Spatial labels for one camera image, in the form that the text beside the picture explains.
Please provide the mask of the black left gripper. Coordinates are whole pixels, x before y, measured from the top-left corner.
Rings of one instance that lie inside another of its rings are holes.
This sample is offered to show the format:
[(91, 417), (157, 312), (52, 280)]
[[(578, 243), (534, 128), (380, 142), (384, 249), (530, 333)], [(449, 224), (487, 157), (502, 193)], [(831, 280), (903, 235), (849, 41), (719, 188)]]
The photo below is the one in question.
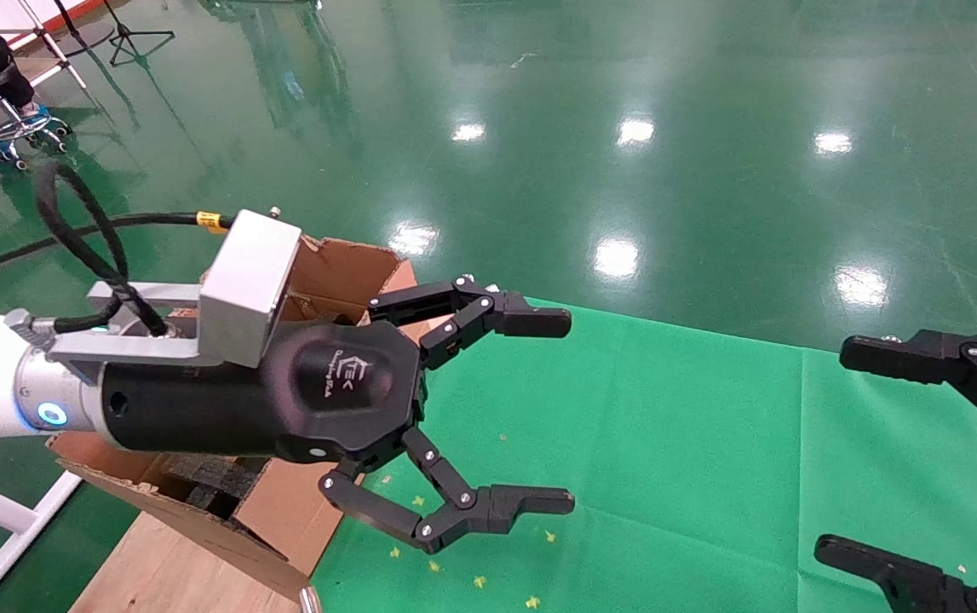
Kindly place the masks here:
[(422, 418), (421, 349), (387, 322), (278, 325), (255, 368), (108, 364), (101, 396), (122, 449), (382, 465)]

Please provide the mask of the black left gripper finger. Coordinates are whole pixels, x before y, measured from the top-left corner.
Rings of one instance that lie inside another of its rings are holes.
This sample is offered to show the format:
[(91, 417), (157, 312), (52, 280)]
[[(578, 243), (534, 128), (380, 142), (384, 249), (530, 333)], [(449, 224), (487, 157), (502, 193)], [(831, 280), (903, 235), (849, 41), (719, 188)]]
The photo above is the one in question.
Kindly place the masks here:
[(357, 484), (356, 478), (366, 468), (353, 459), (341, 459), (336, 469), (320, 479), (319, 489), (345, 516), (426, 554), (436, 554), (468, 533), (507, 535), (523, 513), (566, 515), (574, 511), (573, 493), (566, 489), (510, 484), (473, 488), (417, 427), (402, 434), (398, 447), (444, 501), (427, 517)]
[(469, 275), (377, 295), (368, 301), (367, 312), (371, 322), (395, 327), (441, 318), (419, 338), (424, 369), (441, 368), (490, 333), (559, 339), (572, 329), (569, 310), (532, 306), (518, 291), (487, 289)]

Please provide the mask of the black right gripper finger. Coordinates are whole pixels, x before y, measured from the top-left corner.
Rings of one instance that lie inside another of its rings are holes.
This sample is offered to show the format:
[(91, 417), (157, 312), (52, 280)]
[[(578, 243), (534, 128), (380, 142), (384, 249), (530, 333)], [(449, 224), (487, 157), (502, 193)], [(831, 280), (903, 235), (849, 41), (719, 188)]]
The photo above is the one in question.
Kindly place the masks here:
[(908, 341), (850, 336), (842, 343), (839, 361), (850, 371), (949, 385), (977, 408), (977, 335), (921, 329)]
[(968, 586), (940, 567), (842, 536), (820, 536), (814, 556), (824, 565), (874, 582), (893, 612), (977, 612), (977, 586)]

